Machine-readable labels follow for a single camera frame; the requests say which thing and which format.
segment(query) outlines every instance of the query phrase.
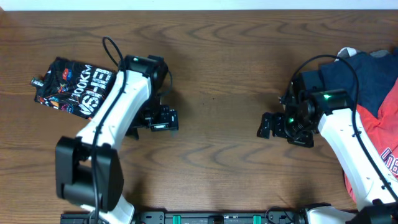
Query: white wall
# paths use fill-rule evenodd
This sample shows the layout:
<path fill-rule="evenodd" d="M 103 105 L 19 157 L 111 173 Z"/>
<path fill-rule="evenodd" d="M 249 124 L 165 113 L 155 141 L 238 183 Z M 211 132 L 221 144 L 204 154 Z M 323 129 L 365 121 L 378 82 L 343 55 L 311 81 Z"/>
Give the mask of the white wall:
<path fill-rule="evenodd" d="M 398 0 L 0 0 L 0 6 L 5 11 L 398 9 Z"/>

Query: wooden surface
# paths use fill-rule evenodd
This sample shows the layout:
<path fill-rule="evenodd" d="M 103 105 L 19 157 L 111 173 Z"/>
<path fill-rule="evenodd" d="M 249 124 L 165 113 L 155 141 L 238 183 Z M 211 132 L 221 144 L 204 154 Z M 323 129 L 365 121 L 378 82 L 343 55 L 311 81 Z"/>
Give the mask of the wooden surface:
<path fill-rule="evenodd" d="M 266 111 L 294 70 L 350 46 L 398 44 L 396 11 L 4 12 L 0 15 L 0 223 L 58 223 L 79 210 L 55 195 L 54 148 L 86 120 L 34 103 L 33 76 L 56 56 L 114 68 L 101 45 L 165 57 L 164 102 L 180 131 L 126 138 L 124 195 L 137 208 L 266 210 L 330 202 L 355 208 L 328 144 L 307 149 L 259 139 Z M 316 69 L 312 63 L 305 69 Z"/>

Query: navy blue cloth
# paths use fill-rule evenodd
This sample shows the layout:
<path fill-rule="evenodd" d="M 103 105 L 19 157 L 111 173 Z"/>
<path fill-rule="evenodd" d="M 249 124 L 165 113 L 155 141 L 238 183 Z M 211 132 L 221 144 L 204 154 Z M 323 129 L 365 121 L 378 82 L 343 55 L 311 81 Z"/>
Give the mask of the navy blue cloth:
<path fill-rule="evenodd" d="M 346 59 L 359 79 L 359 105 L 377 118 L 377 112 L 398 78 L 398 48 L 392 54 L 375 58 L 359 53 Z M 327 90 L 345 89 L 355 99 L 355 79 L 343 62 L 321 65 L 320 75 Z"/>

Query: red cloth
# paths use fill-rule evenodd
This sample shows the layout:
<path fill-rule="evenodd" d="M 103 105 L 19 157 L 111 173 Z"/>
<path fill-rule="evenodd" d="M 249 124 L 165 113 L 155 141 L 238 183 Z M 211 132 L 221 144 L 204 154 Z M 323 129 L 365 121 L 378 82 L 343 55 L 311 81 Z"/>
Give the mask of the red cloth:
<path fill-rule="evenodd" d="M 388 93 L 375 118 L 367 109 L 357 106 L 358 113 L 369 139 L 377 149 L 385 165 L 398 177 L 398 79 Z M 349 195 L 355 201 L 353 188 L 344 176 Z"/>

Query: green strip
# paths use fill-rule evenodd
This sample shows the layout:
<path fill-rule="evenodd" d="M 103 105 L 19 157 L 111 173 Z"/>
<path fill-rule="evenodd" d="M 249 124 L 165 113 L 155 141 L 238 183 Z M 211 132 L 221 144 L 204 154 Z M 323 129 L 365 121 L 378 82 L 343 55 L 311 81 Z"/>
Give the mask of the green strip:
<path fill-rule="evenodd" d="M 181 224 L 181 216 L 174 215 L 173 216 L 173 224 Z"/>
<path fill-rule="evenodd" d="M 253 216 L 253 224 L 261 224 L 261 216 L 259 215 Z"/>

